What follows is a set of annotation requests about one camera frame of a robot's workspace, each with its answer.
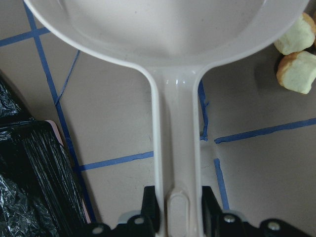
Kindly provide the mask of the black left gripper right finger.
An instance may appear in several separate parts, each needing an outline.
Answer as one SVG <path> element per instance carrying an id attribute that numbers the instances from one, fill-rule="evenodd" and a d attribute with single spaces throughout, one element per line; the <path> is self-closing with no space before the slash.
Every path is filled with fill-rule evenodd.
<path id="1" fill-rule="evenodd" d="M 202 220 L 204 232 L 216 232 L 222 209 L 210 186 L 202 186 Z"/>

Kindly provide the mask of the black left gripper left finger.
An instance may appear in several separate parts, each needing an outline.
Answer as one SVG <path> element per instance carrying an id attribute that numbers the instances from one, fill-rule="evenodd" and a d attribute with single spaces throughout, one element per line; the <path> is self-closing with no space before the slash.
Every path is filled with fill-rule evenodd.
<path id="1" fill-rule="evenodd" d="M 154 229 L 160 228 L 160 209 L 155 193 L 155 186 L 144 187 L 141 214 L 150 218 Z"/>

